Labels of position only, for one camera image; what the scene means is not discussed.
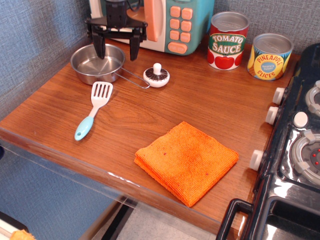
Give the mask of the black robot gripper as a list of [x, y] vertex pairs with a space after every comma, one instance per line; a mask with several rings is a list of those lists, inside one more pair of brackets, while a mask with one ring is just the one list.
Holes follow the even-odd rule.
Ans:
[[89, 3], [91, 17], [85, 23], [97, 56], [100, 59], [105, 58], [105, 38], [128, 39], [130, 60], [135, 61], [138, 57], [140, 42], [147, 39], [148, 24], [128, 16], [127, 0], [105, 0], [104, 3], [91, 0]]

